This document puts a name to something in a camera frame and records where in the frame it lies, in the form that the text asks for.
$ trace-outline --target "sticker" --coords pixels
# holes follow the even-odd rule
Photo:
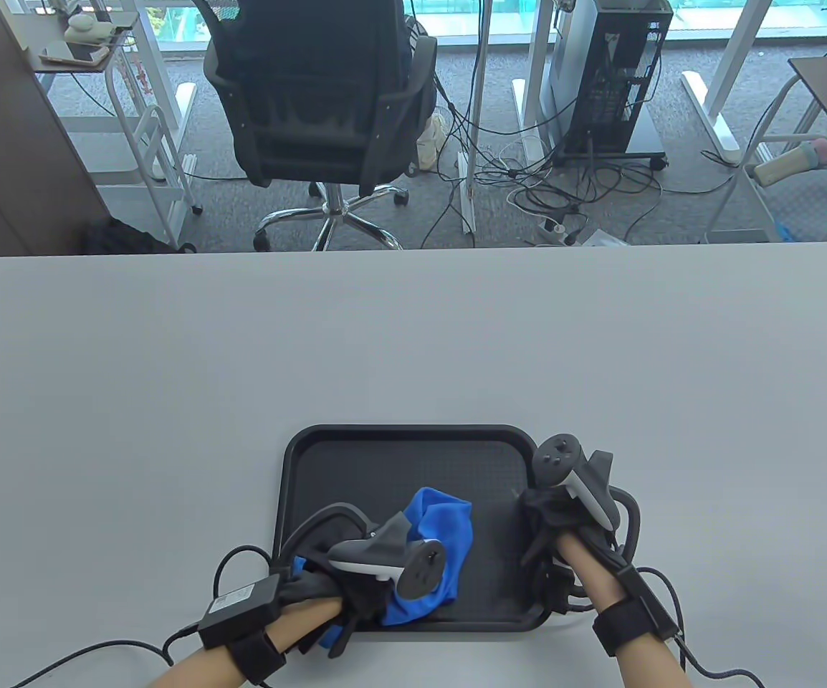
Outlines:
[[[218,612],[220,609],[225,609],[227,606],[233,606],[242,600],[247,600],[251,596],[251,591],[254,590],[254,584],[233,590],[231,593],[226,593],[223,596],[217,597],[210,605],[210,610],[207,613]]]

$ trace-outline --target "cabinet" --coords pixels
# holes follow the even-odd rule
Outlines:
[[[79,253],[108,211],[0,14],[0,256]]]

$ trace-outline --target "blue cloth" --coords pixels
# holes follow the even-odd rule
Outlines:
[[[419,600],[403,600],[394,593],[388,601],[388,610],[382,626],[409,624],[427,616],[437,607],[449,605],[459,597],[459,576],[474,543],[474,528],[470,522],[472,505],[445,492],[424,487],[413,496],[404,515],[413,527],[407,536],[412,540],[439,540],[446,547],[446,570],[442,582],[432,593]],[[293,574],[305,567],[305,560],[296,557],[292,561]],[[321,645],[330,648],[340,634],[339,628],[331,628],[321,639]]]

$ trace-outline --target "computer tower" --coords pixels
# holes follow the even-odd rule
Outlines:
[[[555,163],[627,150],[672,16],[667,0],[577,0],[541,83],[538,121]]]

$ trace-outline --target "chair base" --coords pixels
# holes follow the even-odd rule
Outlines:
[[[388,194],[394,195],[395,206],[406,206],[410,199],[410,192],[406,189],[393,186],[393,184],[380,184],[380,186],[375,187],[371,196],[356,196],[345,201],[340,190],[340,184],[325,184],[313,181],[309,184],[309,194],[324,199],[325,202],[319,209],[278,210],[260,221],[260,226],[257,227],[257,232],[254,235],[254,249],[256,252],[268,252],[270,250],[267,227],[280,222],[290,222],[291,220],[313,219],[325,220],[325,225],[322,227],[318,239],[315,240],[312,250],[328,250],[334,232],[340,225],[350,226],[352,229],[370,236],[387,249],[403,249],[401,243],[390,232],[358,216],[353,211],[361,209],[362,206],[367,206],[372,201]]]

